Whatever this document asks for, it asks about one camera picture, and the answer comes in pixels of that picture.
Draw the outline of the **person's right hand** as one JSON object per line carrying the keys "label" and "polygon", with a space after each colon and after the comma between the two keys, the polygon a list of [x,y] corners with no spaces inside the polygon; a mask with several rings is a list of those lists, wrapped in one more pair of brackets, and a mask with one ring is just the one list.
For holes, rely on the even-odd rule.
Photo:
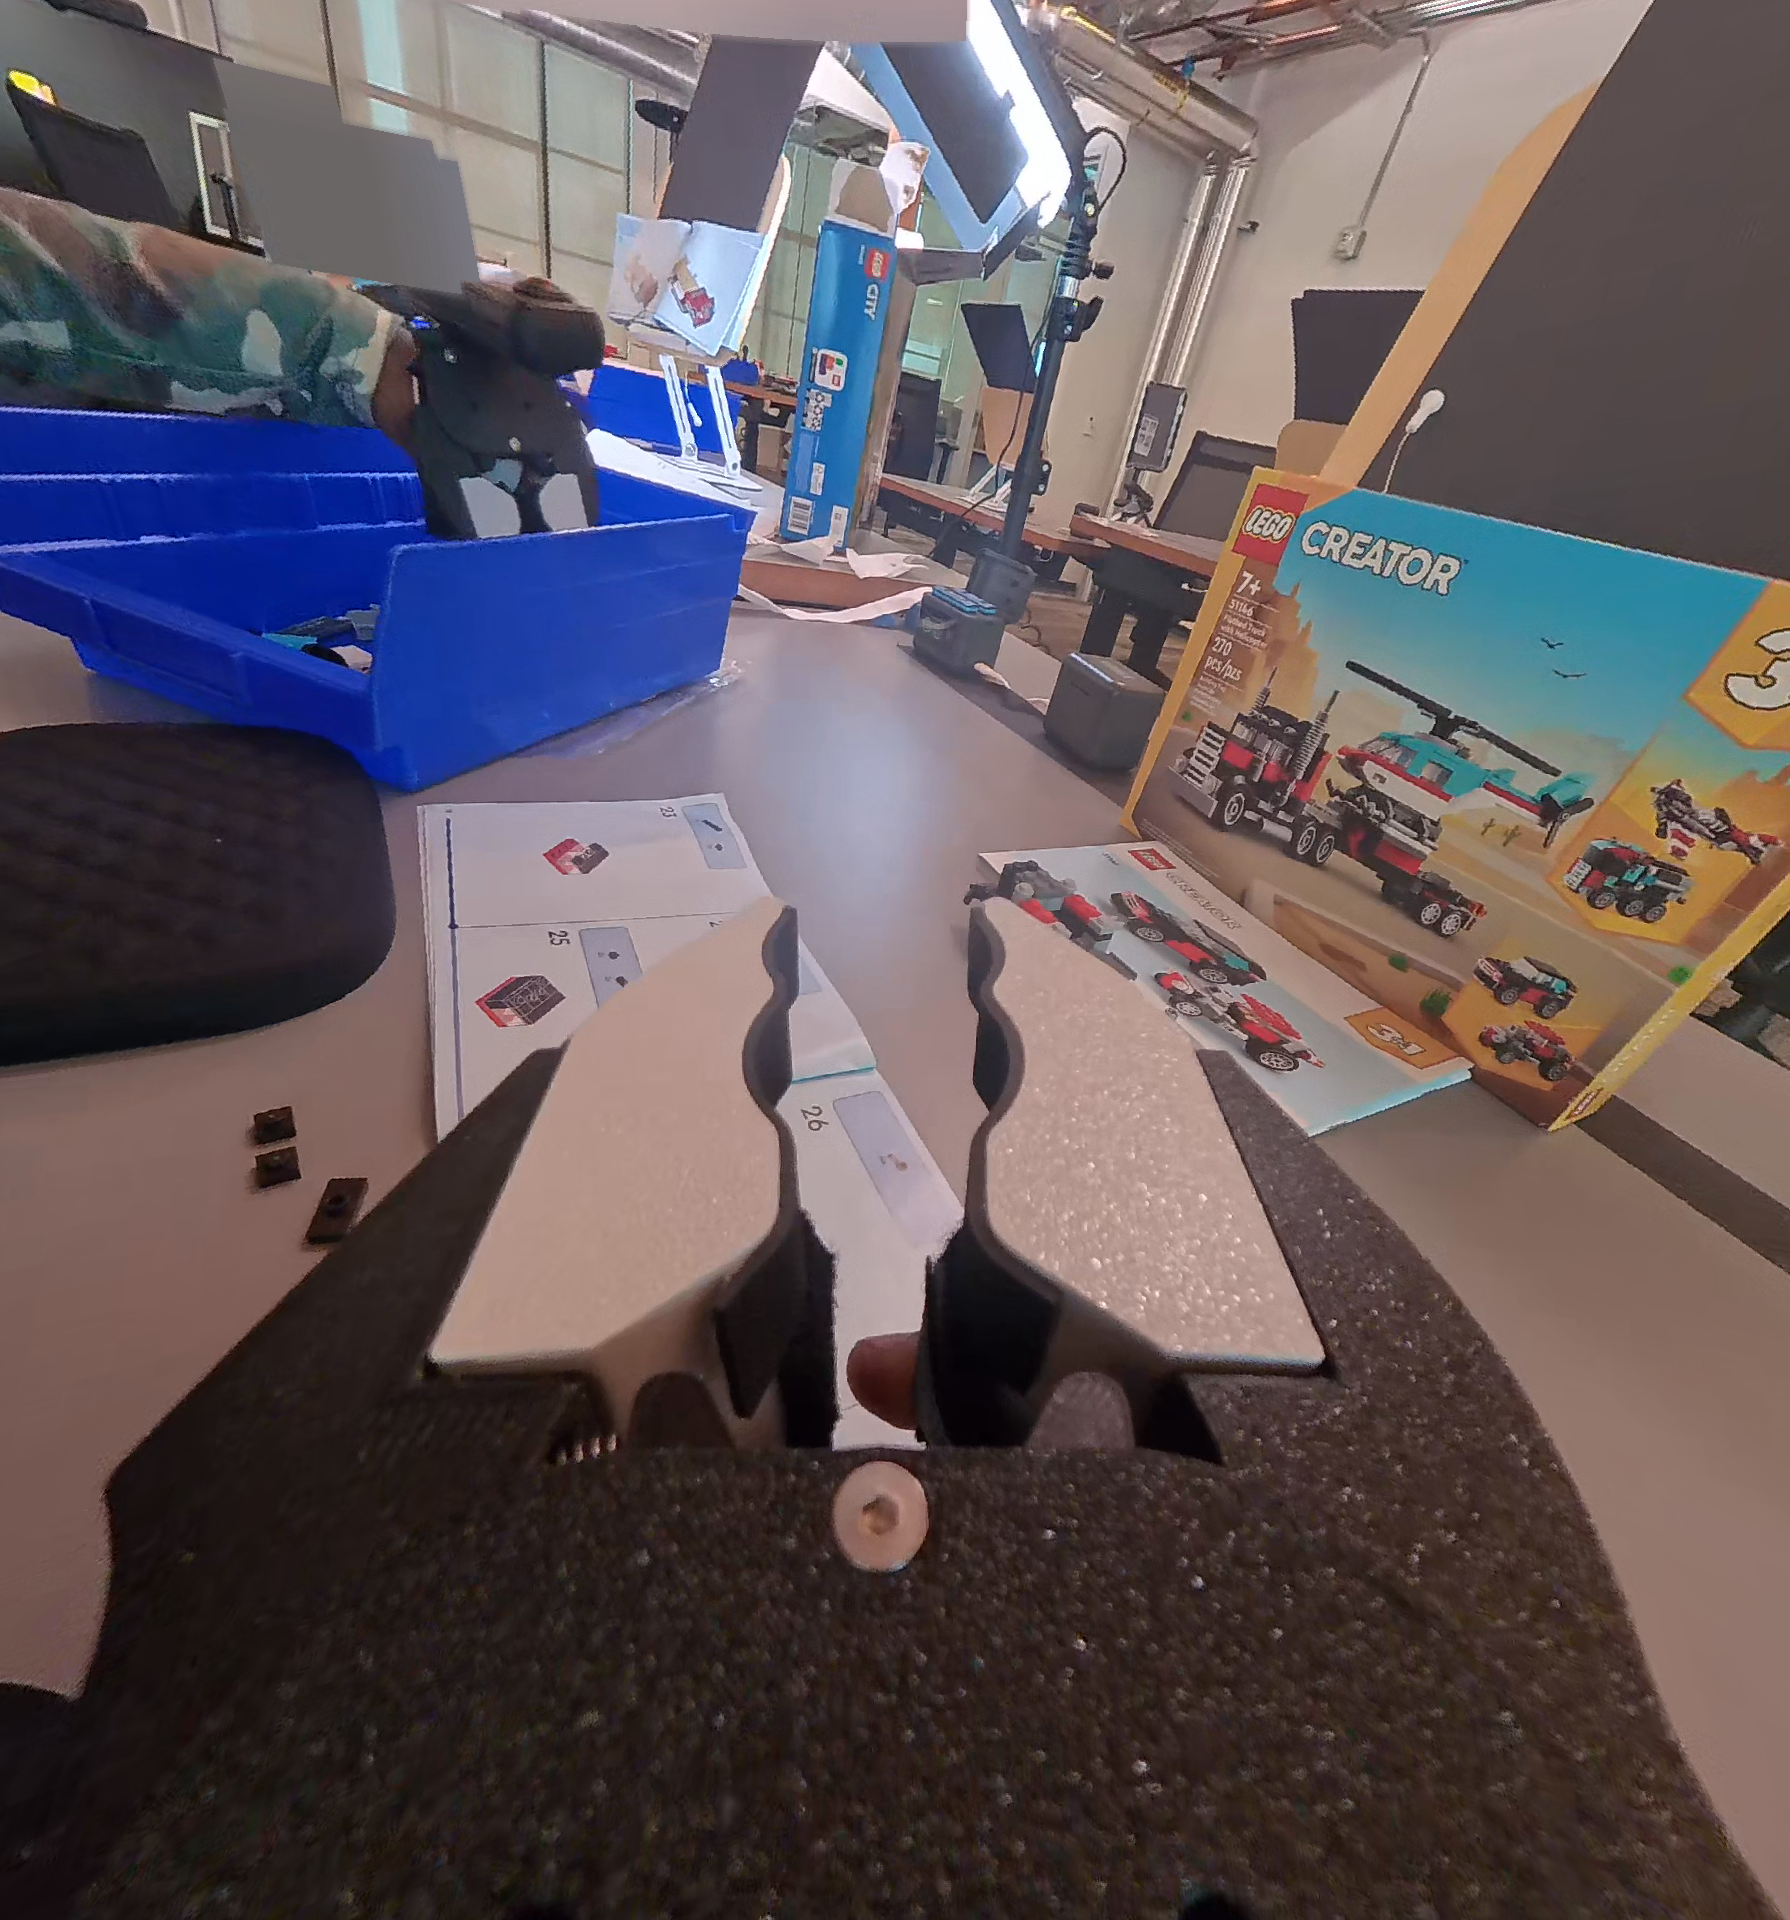
{"label": "person's right hand", "polygon": [[921,1334],[887,1332],[859,1341],[845,1362],[856,1403],[886,1426],[916,1434]]}

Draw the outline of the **dark grey battery case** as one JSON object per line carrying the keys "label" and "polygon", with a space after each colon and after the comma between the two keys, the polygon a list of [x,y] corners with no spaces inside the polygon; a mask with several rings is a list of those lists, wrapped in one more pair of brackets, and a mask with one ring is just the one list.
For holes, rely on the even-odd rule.
{"label": "dark grey battery case", "polygon": [[931,665],[977,679],[997,665],[1007,619],[993,602],[959,588],[931,588],[910,611],[912,651]]}

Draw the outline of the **blue plastic bin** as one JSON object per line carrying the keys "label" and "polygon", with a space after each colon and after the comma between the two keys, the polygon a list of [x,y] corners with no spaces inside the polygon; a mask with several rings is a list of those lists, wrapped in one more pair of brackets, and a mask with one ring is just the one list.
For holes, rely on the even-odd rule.
{"label": "blue plastic bin", "polygon": [[[372,429],[0,407],[0,611],[420,792],[722,661],[751,511],[599,470],[599,525],[436,540]],[[379,607],[372,675],[265,637]]]}

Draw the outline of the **LED light panel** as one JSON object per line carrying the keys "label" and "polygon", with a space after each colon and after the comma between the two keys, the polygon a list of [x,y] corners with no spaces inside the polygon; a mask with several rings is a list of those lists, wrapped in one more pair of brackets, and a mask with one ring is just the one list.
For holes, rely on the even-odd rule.
{"label": "LED light panel", "polygon": [[964,40],[852,41],[851,56],[893,131],[928,150],[923,183],[954,235],[899,246],[913,284],[988,281],[1061,218],[1093,246],[1090,134],[1019,3],[970,3]]}

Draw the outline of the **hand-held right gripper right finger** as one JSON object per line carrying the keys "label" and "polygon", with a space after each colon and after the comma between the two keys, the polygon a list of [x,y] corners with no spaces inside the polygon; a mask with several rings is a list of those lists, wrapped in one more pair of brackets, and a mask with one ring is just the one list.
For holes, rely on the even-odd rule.
{"label": "hand-held right gripper right finger", "polygon": [[1004,899],[968,924],[964,1218],[931,1258],[921,1435],[1220,1447],[1202,1380],[1314,1380],[1327,1344],[1208,1062],[1141,987]]}

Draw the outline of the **large black board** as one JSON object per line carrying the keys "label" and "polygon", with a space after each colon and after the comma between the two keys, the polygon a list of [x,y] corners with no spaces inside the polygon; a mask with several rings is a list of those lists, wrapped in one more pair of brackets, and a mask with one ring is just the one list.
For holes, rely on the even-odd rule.
{"label": "large black board", "polygon": [[1790,1],[1660,1],[1501,163],[1323,467],[1790,581]]}

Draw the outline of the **yellow-edged toy set box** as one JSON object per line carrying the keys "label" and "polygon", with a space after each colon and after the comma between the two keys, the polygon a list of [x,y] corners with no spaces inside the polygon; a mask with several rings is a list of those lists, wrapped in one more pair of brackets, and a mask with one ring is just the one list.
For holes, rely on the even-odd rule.
{"label": "yellow-edged toy set box", "polygon": [[1257,467],[1124,820],[1561,1129],[1790,912],[1790,584]]}

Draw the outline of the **black cushioned pad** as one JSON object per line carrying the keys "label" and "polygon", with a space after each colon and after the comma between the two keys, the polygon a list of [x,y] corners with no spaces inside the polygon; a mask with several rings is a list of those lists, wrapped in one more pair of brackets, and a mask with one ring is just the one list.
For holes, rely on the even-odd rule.
{"label": "black cushioned pad", "polygon": [[305,733],[0,733],[0,1068],[228,1037],[344,999],[399,925],[378,789]]}

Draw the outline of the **wooden background desk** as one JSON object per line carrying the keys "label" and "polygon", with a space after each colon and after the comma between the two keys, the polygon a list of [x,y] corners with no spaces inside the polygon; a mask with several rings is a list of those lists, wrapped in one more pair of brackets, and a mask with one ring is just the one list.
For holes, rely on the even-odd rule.
{"label": "wooden background desk", "polygon": [[[937,562],[1002,547],[1007,507],[993,499],[965,502],[949,487],[887,472],[879,485],[879,507],[931,517]],[[1079,651],[1126,657],[1150,677],[1161,670],[1169,637],[1194,627],[1221,557],[1221,540],[1168,533],[1082,507],[1062,530],[1029,521],[1023,540],[1023,562],[1075,560],[1091,574],[1096,595]]]}

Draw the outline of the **white booklet stand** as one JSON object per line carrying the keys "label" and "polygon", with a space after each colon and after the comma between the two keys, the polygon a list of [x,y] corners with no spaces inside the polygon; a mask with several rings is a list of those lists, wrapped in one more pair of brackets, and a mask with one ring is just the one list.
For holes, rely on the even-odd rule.
{"label": "white booklet stand", "polygon": [[736,493],[760,493],[761,482],[741,463],[741,445],[732,400],[722,372],[707,366],[706,392],[713,417],[716,447],[706,449],[695,430],[695,408],[692,388],[674,355],[664,353],[660,359],[662,383],[668,400],[671,423],[676,438],[676,451],[671,463],[688,466],[716,487]]}

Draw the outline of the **pile of toy bricks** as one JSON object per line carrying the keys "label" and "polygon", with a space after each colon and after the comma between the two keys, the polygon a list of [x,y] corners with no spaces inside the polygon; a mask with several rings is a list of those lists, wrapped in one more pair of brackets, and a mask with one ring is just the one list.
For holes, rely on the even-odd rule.
{"label": "pile of toy bricks", "polygon": [[285,629],[266,629],[265,637],[305,657],[343,664],[358,675],[372,675],[378,620],[379,607],[365,604],[346,612],[300,620]]}

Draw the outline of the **tall blue toy box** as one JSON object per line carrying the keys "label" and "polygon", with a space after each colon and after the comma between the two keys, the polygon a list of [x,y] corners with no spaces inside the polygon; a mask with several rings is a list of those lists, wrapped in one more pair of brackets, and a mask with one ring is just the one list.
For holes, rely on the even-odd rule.
{"label": "tall blue toy box", "polygon": [[856,525],[896,275],[891,235],[835,217],[824,223],[777,527],[785,542],[835,547]]}

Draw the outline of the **person's left forearm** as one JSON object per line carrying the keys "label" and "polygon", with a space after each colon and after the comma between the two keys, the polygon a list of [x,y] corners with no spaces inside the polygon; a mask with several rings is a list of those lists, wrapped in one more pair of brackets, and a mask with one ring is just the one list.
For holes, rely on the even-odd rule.
{"label": "person's left forearm", "polygon": [[0,404],[375,426],[355,289],[0,186]]}

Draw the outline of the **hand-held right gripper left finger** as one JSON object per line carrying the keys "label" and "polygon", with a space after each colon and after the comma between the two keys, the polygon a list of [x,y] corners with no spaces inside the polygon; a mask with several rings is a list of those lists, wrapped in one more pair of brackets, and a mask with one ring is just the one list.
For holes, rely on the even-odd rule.
{"label": "hand-held right gripper left finger", "polygon": [[797,912],[763,896],[584,1021],[430,1344],[558,1384],[548,1451],[832,1446],[835,1259],[782,1118]]}

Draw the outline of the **grey red toy truck model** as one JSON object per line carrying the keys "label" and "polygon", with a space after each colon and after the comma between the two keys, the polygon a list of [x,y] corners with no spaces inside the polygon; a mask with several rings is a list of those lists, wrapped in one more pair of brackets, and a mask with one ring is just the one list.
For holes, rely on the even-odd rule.
{"label": "grey red toy truck model", "polygon": [[981,899],[1007,899],[1045,925],[1054,925],[1076,947],[1132,977],[1132,968],[1115,952],[1116,919],[1106,908],[1087,899],[1075,883],[1054,877],[1033,858],[1002,862],[993,880],[974,880],[962,894],[965,905]]}

